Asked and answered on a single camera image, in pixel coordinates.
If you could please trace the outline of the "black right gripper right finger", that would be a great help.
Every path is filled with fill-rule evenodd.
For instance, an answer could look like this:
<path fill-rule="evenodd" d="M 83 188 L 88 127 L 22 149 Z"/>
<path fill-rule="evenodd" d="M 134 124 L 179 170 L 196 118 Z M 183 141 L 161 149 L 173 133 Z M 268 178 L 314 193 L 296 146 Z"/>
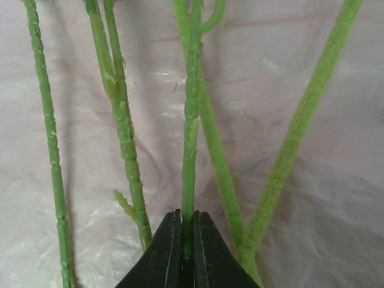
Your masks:
<path fill-rule="evenodd" d="M 237 263 L 207 212 L 193 217 L 194 282 L 198 288 L 258 288 Z"/>

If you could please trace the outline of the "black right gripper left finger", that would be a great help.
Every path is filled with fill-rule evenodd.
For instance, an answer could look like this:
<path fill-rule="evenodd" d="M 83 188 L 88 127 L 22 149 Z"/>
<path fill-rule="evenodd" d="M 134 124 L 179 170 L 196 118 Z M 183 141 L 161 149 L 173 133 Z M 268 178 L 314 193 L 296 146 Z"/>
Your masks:
<path fill-rule="evenodd" d="M 168 212 L 139 261 L 116 288 L 177 288 L 182 271 L 181 211 Z"/>

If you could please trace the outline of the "artificial flower bunch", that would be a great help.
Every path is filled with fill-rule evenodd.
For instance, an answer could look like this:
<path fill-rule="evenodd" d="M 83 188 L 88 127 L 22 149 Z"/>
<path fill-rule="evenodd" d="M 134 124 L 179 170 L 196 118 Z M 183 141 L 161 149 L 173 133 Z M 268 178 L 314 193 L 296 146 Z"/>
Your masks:
<path fill-rule="evenodd" d="M 187 60 L 190 37 L 191 5 L 192 1 L 175 1 L 173 3 L 185 60 Z M 121 157 L 124 161 L 125 174 L 131 193 L 131 201 L 128 202 L 118 190 L 115 190 L 113 194 L 124 212 L 137 224 L 140 243 L 144 253 L 156 231 L 153 232 L 150 228 L 143 197 L 143 185 L 140 180 L 137 151 L 134 142 L 134 128 L 128 103 L 123 65 L 124 59 L 120 49 L 113 6 L 113 1 L 104 1 L 103 8 L 99 8 L 97 1 L 86 1 L 85 3 L 86 12 L 91 23 L 101 79 L 106 95 L 109 97 L 112 105 Z M 236 255 L 233 257 L 259 285 L 258 287 L 262 287 L 263 283 L 254 261 L 255 252 L 261 243 L 283 186 L 292 170 L 302 138 L 312 122 L 317 105 L 340 57 L 340 53 L 361 6 L 361 1 L 343 2 L 310 82 L 291 120 L 270 177 L 265 184 L 257 208 L 248 226 L 244 224 L 239 210 L 239 203 L 236 198 L 223 147 L 218 138 L 217 126 L 212 114 L 212 107 L 200 65 L 198 130 L 202 128 L 204 131 L 211 161 L 214 165 L 220 197 L 236 248 Z"/>

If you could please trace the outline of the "pink wrapping paper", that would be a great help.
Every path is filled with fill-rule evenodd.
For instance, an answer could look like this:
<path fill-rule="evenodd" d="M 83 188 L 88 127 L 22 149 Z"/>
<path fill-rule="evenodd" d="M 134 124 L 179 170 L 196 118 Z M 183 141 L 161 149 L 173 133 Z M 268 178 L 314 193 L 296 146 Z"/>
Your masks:
<path fill-rule="evenodd" d="M 341 1 L 228 1 L 202 64 L 245 221 Z M 82 1 L 38 1 L 80 287 L 141 256 Z M 151 227 L 181 205 L 185 61 L 171 1 L 117 1 Z M 266 287 L 383 286 L 383 2 L 365 1 L 257 254 Z M 61 287 L 47 138 L 26 9 L 1 2 L 1 286 Z"/>

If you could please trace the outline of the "pink carnation stem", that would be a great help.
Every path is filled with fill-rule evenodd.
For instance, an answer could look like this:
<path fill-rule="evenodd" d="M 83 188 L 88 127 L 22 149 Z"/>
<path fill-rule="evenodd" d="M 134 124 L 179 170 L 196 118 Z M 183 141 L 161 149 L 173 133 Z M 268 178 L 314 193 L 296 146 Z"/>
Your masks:
<path fill-rule="evenodd" d="M 200 92 L 200 54 L 202 36 L 223 20 L 225 0 L 217 0 L 211 17 L 202 21 L 203 1 L 194 0 L 191 5 L 190 37 L 188 42 L 184 106 L 184 154 L 182 164 L 182 287 L 194 287 L 193 215 L 196 180 L 196 151 Z"/>

